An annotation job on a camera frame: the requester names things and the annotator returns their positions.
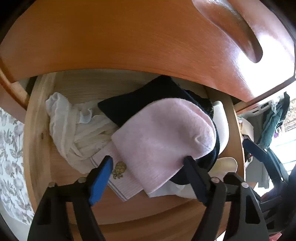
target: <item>clothing pile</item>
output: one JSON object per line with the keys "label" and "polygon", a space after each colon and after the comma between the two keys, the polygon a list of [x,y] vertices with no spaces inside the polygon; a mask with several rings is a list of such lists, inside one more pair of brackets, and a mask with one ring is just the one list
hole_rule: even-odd
{"label": "clothing pile", "polygon": [[113,158],[108,185],[124,201],[141,190],[149,197],[196,198],[183,170],[185,156],[221,179],[237,168],[233,158],[217,160],[229,137],[222,103],[213,105],[169,76],[128,94],[78,105],[54,93],[46,109],[50,135],[73,168],[85,174],[104,156]]}

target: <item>pineapple embroidery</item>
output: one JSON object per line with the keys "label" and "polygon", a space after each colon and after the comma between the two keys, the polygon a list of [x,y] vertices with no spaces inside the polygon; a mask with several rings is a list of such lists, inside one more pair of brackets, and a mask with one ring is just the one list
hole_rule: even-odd
{"label": "pineapple embroidery", "polygon": [[112,171],[112,174],[113,174],[113,178],[116,179],[120,179],[121,177],[123,177],[123,173],[125,172],[126,170],[126,164],[122,161],[116,163],[115,165],[115,169]]}

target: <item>blue gripper pad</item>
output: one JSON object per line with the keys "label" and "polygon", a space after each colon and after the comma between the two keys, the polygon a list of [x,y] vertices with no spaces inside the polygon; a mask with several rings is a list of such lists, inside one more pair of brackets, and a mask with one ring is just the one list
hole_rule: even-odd
{"label": "blue gripper pad", "polygon": [[87,181],[91,182],[89,197],[89,203],[91,206],[100,201],[112,170],[113,159],[110,156],[105,156],[101,164],[97,168],[92,169],[89,173]]}

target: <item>silver screw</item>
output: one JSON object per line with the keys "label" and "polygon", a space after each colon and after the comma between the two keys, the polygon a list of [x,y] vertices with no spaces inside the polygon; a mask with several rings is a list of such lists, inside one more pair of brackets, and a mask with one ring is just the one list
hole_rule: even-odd
{"label": "silver screw", "polygon": [[48,184],[48,187],[49,187],[49,188],[53,188],[55,185],[56,185],[55,182],[50,182],[50,183]]}
{"label": "silver screw", "polygon": [[248,187],[249,187],[249,184],[247,184],[247,183],[242,183],[241,186],[242,186],[243,188],[248,188]]}
{"label": "silver screw", "polygon": [[220,179],[217,178],[217,177],[212,177],[211,178],[211,182],[213,182],[213,183],[219,183],[220,182]]}
{"label": "silver screw", "polygon": [[85,183],[86,182],[86,177],[80,177],[78,178],[79,183]]}

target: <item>wooden drawer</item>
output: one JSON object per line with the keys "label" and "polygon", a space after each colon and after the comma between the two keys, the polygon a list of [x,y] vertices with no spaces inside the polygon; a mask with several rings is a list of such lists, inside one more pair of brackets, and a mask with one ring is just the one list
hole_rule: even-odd
{"label": "wooden drawer", "polygon": [[[72,104],[105,99],[136,90],[156,76],[136,71],[92,69],[56,72],[37,78],[27,110],[24,134],[25,178],[34,210],[49,182],[64,185],[82,176],[59,155],[49,135],[45,100],[56,91],[66,96]],[[230,97],[194,82],[174,80],[201,97],[223,102],[230,138],[220,157],[234,157],[239,165],[238,173],[244,177],[241,135]],[[149,198],[143,191],[122,202],[107,187],[102,200],[92,209],[107,240],[180,240],[181,236],[182,240],[190,240],[205,207],[197,200],[177,196]],[[226,227],[228,211],[227,204],[221,232]],[[70,221],[75,223],[70,205],[68,215]]]}

